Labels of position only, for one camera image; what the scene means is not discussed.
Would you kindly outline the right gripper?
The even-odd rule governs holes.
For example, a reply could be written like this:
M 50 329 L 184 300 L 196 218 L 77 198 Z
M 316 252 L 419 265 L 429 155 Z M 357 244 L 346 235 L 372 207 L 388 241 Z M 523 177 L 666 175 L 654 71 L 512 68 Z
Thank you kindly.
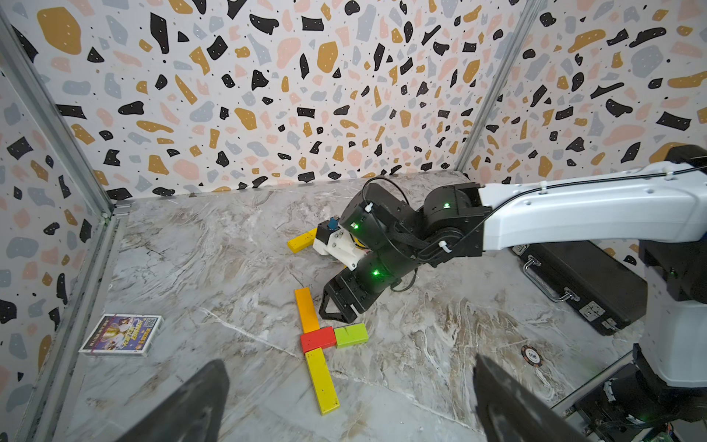
M 355 270 L 344 268 L 323 289 L 320 318 L 353 323 L 387 288 L 401 283 L 419 265 L 410 259 L 362 259 Z

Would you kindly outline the orange-yellow long block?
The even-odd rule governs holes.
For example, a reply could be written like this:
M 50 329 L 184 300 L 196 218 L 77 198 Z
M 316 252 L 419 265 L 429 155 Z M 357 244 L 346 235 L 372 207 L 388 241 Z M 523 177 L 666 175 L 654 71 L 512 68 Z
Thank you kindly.
M 308 287 L 300 288 L 295 291 L 295 296 L 303 333 L 318 331 L 320 329 L 319 317 L 310 289 Z

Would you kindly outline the red block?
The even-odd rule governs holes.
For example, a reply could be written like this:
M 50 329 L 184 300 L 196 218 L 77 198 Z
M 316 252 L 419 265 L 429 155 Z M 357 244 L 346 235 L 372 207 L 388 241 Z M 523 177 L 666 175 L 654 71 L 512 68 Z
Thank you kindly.
M 300 344 L 303 353 L 316 349 L 326 349 L 336 346 L 337 339 L 333 327 L 325 327 L 316 331 L 310 331 L 300 336 Z

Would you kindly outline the lime green block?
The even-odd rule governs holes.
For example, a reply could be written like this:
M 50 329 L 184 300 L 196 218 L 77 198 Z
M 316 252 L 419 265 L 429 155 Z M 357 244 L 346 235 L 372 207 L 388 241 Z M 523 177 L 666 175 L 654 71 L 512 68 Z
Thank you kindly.
M 366 324 L 358 323 L 334 329 L 336 346 L 346 348 L 353 345 L 365 344 L 369 340 Z

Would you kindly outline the yellow block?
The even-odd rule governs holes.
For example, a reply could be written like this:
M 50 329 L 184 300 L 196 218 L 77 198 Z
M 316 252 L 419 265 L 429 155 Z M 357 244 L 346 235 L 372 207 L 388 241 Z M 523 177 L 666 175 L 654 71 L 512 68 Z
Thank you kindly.
M 341 403 L 334 388 L 323 350 L 321 348 L 311 350 L 305 354 L 305 357 L 320 413 L 326 415 L 339 409 Z
M 291 252 L 294 254 L 297 254 L 298 252 L 302 252 L 302 250 L 305 250 L 306 248 L 311 247 L 314 244 L 314 241 L 316 239 L 316 234 L 317 234 L 317 229 L 313 228 L 306 233 L 303 233 L 294 239 L 291 239 L 290 241 L 287 241 L 287 247 Z

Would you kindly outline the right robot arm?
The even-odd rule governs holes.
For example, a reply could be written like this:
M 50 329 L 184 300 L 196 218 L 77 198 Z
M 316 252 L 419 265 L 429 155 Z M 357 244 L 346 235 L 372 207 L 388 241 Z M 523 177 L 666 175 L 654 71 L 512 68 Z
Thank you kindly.
M 368 180 L 316 250 L 344 264 L 325 285 L 324 320 L 350 324 L 386 290 L 490 250 L 638 239 L 646 265 L 644 333 L 633 360 L 576 392 L 559 414 L 489 357 L 476 359 L 476 413 L 491 441 L 633 441 L 706 416 L 706 152 L 679 145 L 663 161 L 585 179 L 474 182 L 434 189 L 413 208 L 386 177 Z M 335 311 L 326 306 L 335 305 Z

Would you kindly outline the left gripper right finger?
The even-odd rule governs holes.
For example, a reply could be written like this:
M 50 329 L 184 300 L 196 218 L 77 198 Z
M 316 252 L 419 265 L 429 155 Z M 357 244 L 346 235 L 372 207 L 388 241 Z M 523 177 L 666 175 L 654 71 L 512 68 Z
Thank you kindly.
M 585 437 L 490 357 L 473 370 L 476 414 L 489 441 L 584 441 Z

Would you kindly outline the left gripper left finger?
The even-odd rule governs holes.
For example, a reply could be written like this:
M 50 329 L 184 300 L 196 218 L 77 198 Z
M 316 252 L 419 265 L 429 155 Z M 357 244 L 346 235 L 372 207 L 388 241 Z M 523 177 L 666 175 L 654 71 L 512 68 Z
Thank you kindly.
M 228 390 L 224 361 L 212 360 L 119 440 L 217 441 Z

